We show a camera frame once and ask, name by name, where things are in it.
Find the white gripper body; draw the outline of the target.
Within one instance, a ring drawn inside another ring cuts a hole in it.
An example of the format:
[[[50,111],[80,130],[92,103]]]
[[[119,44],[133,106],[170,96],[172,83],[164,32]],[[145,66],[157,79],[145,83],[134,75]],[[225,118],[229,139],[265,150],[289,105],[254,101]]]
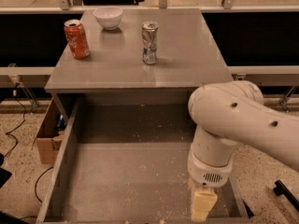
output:
[[[188,173],[197,186],[219,188],[224,186],[233,169],[233,161],[223,167],[213,167],[199,161],[192,151],[188,155]]]

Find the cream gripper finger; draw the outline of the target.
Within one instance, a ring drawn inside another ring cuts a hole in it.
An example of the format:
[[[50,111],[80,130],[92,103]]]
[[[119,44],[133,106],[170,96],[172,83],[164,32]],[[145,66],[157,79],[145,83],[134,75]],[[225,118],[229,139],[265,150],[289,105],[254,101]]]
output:
[[[204,222],[218,200],[215,190],[210,187],[200,187],[191,178],[189,179],[191,191],[191,220]]]

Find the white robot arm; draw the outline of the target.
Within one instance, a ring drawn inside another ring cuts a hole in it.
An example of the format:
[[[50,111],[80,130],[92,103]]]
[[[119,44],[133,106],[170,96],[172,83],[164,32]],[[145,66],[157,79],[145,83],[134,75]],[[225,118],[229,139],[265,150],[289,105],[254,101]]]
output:
[[[251,145],[299,171],[299,118],[263,105],[263,94],[249,81],[207,84],[188,102],[196,124],[188,156],[191,220],[204,222],[226,184],[233,153]]]

